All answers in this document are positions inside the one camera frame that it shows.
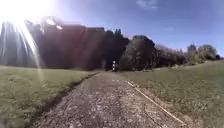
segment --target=sky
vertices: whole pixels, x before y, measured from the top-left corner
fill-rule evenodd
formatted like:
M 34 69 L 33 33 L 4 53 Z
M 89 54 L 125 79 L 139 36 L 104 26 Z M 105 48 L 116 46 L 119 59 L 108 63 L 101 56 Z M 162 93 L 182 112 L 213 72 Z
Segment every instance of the sky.
M 174 49 L 211 44 L 224 56 L 224 0 L 55 0 L 52 15 Z

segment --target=grassy field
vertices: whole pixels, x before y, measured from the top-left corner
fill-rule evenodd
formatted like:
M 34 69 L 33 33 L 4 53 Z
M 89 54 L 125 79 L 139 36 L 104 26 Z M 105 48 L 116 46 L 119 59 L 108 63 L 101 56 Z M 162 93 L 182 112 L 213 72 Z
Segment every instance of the grassy field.
M 224 127 L 223 62 L 124 75 L 172 103 L 171 112 L 202 120 L 203 127 Z
M 24 127 L 62 91 L 90 75 L 66 70 L 42 70 L 39 73 L 36 69 L 0 67 L 1 122 L 12 128 Z

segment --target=sunlight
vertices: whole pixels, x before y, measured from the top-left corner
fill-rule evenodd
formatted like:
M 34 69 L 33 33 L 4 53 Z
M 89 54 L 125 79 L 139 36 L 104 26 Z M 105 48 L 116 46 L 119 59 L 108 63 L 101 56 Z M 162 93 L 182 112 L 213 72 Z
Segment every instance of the sunlight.
M 15 61 L 22 62 L 24 56 L 28 57 L 30 59 L 29 61 L 34 61 L 35 66 L 38 68 L 40 80 L 43 80 L 38 48 L 25 24 L 25 20 L 38 22 L 43 17 L 51 15 L 53 5 L 53 0 L 0 0 L 1 64 L 8 63 L 7 58 L 10 56 L 8 51 L 13 49 L 9 46 L 13 43 L 17 48 L 13 49 L 17 53 Z
M 50 15 L 53 0 L 0 0 L 0 20 L 38 20 Z

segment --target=forest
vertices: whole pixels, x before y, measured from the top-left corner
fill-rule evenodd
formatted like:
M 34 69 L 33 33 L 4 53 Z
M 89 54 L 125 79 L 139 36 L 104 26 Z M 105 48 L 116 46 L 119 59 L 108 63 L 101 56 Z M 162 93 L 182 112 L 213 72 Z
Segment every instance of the forest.
M 0 64 L 39 67 L 35 63 L 37 56 L 41 68 L 110 70 L 116 61 L 119 70 L 146 70 L 222 59 L 210 44 L 196 47 L 189 42 L 187 51 L 182 51 L 157 44 L 145 35 L 125 37 L 121 29 L 66 25 L 51 18 L 52 25 L 47 20 L 43 19 L 41 24 L 25 21 L 33 45 L 17 26 L 4 22 L 0 33 Z

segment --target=gravel path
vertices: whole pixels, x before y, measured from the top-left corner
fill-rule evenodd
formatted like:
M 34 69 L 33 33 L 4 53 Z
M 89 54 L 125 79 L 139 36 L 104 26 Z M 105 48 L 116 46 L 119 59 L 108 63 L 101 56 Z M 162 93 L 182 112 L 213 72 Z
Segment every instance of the gravel path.
M 44 113 L 37 128 L 177 128 L 122 78 L 101 73 Z

